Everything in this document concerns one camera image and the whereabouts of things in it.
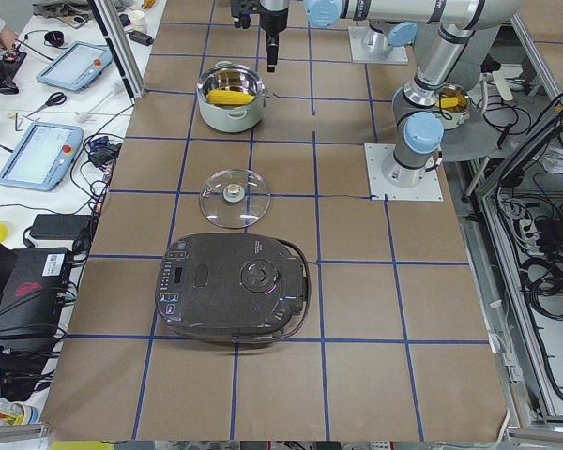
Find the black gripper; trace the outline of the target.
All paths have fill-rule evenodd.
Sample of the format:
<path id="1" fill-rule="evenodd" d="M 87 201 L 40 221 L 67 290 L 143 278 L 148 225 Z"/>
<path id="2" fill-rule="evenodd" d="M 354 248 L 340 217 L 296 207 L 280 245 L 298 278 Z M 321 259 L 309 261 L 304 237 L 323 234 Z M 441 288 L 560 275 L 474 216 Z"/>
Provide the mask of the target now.
<path id="1" fill-rule="evenodd" d="M 285 30 L 289 0 L 261 0 L 260 26 L 266 31 L 266 70 L 274 73 L 279 57 L 279 33 Z"/>

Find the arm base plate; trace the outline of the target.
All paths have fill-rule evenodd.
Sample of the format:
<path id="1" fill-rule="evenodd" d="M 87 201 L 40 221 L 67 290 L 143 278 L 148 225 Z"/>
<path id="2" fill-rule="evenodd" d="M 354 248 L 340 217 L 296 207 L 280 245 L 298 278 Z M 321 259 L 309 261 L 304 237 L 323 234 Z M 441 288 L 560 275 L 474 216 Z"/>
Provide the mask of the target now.
<path id="1" fill-rule="evenodd" d="M 370 27 L 348 28 L 352 61 L 361 64 L 407 65 L 408 41 Z"/>
<path id="2" fill-rule="evenodd" d="M 419 169 L 406 169 L 394 157 L 394 144 L 366 143 L 365 161 L 370 197 L 379 201 L 442 202 L 434 160 Z"/>

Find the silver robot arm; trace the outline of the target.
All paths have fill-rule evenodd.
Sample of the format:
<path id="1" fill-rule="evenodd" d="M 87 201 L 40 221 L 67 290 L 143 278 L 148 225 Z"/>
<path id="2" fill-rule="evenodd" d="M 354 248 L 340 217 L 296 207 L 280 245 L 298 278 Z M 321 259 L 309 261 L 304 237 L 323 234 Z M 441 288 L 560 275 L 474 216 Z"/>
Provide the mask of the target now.
<path id="1" fill-rule="evenodd" d="M 310 25 L 326 28 L 342 19 L 356 22 L 441 23 L 430 51 L 418 66 L 418 75 L 433 84 L 459 60 L 475 31 L 508 21 L 521 1 L 305 1 Z"/>
<path id="2" fill-rule="evenodd" d="M 474 107 L 464 122 L 449 130 L 434 107 L 442 89 L 450 84 L 466 92 L 475 87 L 498 31 L 498 26 L 480 30 L 443 23 L 418 26 L 416 73 L 392 99 L 397 142 L 382 163 L 382 174 L 392 185 L 418 185 L 429 158 L 438 150 L 454 162 L 482 158 L 495 149 L 495 134 Z"/>

